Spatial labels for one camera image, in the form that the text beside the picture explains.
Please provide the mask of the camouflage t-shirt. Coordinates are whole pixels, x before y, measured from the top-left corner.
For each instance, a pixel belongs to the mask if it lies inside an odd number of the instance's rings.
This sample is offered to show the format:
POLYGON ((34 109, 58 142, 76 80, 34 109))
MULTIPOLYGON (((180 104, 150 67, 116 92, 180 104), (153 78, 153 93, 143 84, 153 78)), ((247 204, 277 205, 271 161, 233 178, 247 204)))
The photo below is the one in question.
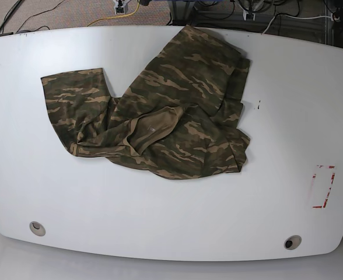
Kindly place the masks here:
POLYGON ((250 60, 182 28, 121 97, 102 68, 42 77, 50 123, 73 156, 106 158, 171 180, 238 173, 250 138, 238 128, 250 60))

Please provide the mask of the red tape marking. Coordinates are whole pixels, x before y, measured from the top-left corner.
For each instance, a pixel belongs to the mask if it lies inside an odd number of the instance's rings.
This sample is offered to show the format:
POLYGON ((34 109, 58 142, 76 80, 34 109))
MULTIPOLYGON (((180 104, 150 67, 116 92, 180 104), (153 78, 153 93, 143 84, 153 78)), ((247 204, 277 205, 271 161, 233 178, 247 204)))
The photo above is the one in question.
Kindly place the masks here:
POLYGON ((317 165, 311 182, 309 203, 313 209, 323 209, 327 206, 335 178, 335 166, 317 165))

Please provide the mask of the grey metal stand base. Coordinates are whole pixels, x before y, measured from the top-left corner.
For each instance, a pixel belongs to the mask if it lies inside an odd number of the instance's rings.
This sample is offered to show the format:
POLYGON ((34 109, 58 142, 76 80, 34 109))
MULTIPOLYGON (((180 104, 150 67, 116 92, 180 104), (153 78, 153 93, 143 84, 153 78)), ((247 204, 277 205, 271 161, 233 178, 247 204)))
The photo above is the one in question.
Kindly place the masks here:
POLYGON ((197 26, 202 23, 200 1, 168 1, 171 26, 197 26))

